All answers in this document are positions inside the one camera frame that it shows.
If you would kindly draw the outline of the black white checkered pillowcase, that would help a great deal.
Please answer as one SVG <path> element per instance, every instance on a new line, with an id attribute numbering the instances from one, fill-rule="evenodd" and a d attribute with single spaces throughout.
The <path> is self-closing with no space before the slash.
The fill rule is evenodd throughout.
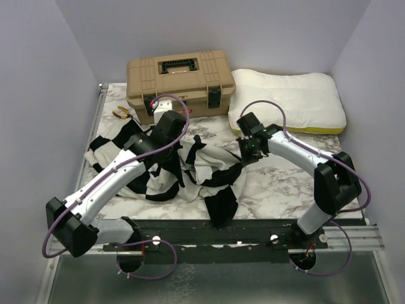
<path id="1" fill-rule="evenodd" d="M 142 129 L 133 120 L 120 120 L 98 135 L 84 157 L 97 172 L 105 169 L 130 137 Z M 199 135 L 182 139 L 176 158 L 154 164 L 129 182 L 118 194 L 133 199 L 165 202 L 175 198 L 204 200 L 215 228 L 226 226 L 235 216 L 246 183 L 247 170 L 230 151 L 203 142 Z"/>

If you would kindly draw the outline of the white pillow yellow edge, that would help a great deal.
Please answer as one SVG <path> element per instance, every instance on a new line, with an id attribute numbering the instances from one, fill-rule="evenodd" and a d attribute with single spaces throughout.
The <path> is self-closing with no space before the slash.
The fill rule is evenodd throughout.
<path id="1" fill-rule="evenodd" d="M 279 105 L 289 131 L 309 134 L 340 134 L 346 114 L 333 78 L 324 73 L 270 75 L 249 69 L 232 72 L 236 90 L 228 111 L 229 126 L 240 133 L 237 120 L 253 101 L 267 100 Z"/>

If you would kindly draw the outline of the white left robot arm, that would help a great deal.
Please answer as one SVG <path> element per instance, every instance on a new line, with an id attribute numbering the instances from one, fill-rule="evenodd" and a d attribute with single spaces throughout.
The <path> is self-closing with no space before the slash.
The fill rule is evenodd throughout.
<path id="1" fill-rule="evenodd" d="M 47 237 L 54 236 L 73 257 L 96 244 L 120 244 L 126 250 L 140 241 L 135 224 L 127 218 L 96 220 L 97 214 L 129 182 L 154 165 L 173 158 L 189 126 L 189 116 L 166 111 L 150 135 L 130 137 L 117 157 L 82 189 L 64 200 L 46 203 Z"/>

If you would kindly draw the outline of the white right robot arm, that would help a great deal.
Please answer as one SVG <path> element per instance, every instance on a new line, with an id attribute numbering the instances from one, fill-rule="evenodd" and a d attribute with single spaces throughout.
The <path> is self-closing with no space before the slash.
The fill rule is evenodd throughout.
<path id="1" fill-rule="evenodd" d="M 240 117 L 237 125 L 243 134 L 237 142 L 244 165 L 273 154 L 300 167 L 314 179 L 314 203 L 290 233 L 296 247 L 304 248 L 311 243 L 316 231 L 361 194 L 359 178 L 347 153 L 317 150 L 288 135 L 278 125 L 264 127 L 252 112 Z"/>

